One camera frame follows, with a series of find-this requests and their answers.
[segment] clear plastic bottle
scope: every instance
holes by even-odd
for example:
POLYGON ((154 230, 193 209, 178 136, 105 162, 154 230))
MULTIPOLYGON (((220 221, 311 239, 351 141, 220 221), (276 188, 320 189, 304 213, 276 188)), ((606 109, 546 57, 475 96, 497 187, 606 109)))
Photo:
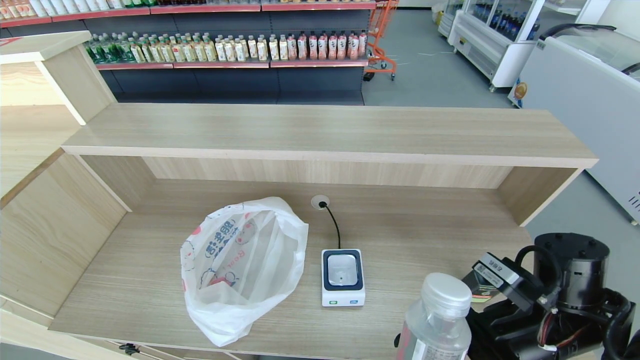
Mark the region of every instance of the clear plastic bottle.
POLYGON ((405 314, 396 360, 464 360, 471 344, 465 319, 471 290, 447 274, 427 275, 421 297, 405 314))

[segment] refrigerator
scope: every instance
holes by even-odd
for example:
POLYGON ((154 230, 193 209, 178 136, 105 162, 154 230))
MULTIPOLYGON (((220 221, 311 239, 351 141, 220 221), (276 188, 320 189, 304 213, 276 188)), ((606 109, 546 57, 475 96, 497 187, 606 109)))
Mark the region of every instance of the refrigerator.
POLYGON ((564 24, 540 36, 509 100, 547 109, 600 161, 588 172, 640 221, 640 42, 612 26, 564 24))

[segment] label sticker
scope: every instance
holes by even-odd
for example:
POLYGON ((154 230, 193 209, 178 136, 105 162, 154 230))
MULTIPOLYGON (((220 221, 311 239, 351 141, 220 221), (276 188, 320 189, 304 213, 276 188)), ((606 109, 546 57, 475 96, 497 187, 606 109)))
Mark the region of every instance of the label sticker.
POLYGON ((487 269, 484 265, 478 263, 474 266, 474 270, 477 271, 482 277, 484 277, 488 282, 490 282, 496 288, 500 288, 504 281, 497 275, 495 275, 491 270, 487 269))
POLYGON ((488 252, 482 255, 480 262, 486 267, 490 268, 493 272, 498 274, 503 280, 513 285, 520 276, 516 274, 512 269, 503 264, 500 260, 496 259, 488 252))

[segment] wooden panel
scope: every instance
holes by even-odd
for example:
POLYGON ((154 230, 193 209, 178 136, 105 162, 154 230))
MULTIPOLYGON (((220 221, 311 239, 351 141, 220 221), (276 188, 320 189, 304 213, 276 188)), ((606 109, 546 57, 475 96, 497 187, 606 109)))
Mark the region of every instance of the wooden panel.
POLYGON ((0 186, 4 196, 59 149, 80 125, 64 105, 3 106, 0 111, 0 186))
POLYGON ((36 65, 80 125, 116 102, 83 45, 36 65))
POLYGON ((125 213, 65 154, 2 210, 0 292, 53 316, 125 213))
POLYGON ((177 251, 207 214, 267 196, 281 196, 309 224, 304 273, 293 294, 226 352, 391 359, 393 338, 426 274, 462 278, 484 252, 513 258, 531 243, 496 190, 158 179, 113 231, 51 329, 152 346, 218 349, 185 311, 177 251), (331 199, 342 246, 362 251, 367 281, 362 308, 320 305, 320 253, 335 248, 337 239, 329 214, 309 203, 318 193, 331 199))
POLYGON ((34 63, 2 65, 1 79, 2 106, 64 104, 34 63))
POLYGON ((156 177, 142 158, 135 156, 81 156, 127 205, 134 209, 156 177))
POLYGON ((581 168, 515 167, 498 192, 516 223, 525 226, 581 172, 581 168))
POLYGON ((545 110, 112 104, 65 145, 80 155, 591 167, 545 110))
POLYGON ((0 338, 3 342, 36 348, 73 360, 130 359, 124 353, 114 352, 69 335, 48 331, 45 325, 31 322, 5 310, 0 311, 0 322, 2 323, 0 338))
POLYGON ((144 158, 158 179, 495 189, 511 167, 329 161, 144 158))

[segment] floor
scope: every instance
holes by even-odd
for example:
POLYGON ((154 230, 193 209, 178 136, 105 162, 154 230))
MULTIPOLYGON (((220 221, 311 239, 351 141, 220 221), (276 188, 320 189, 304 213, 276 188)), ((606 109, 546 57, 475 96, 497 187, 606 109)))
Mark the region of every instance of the floor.
MULTIPOLYGON (((488 91, 488 80, 460 54, 452 54, 427 10, 401 10, 382 40, 387 54, 398 63, 396 80, 379 73, 364 83, 366 105, 454 106, 509 108, 507 90, 488 91)), ((631 301, 640 302, 635 272, 629 272, 640 254, 640 226, 587 173, 580 175, 528 226, 532 238, 549 232, 588 234, 611 249, 607 286, 631 301)), ((636 312, 633 331, 640 327, 636 312)), ((47 353, 2 344, 3 360, 59 360, 47 353)))

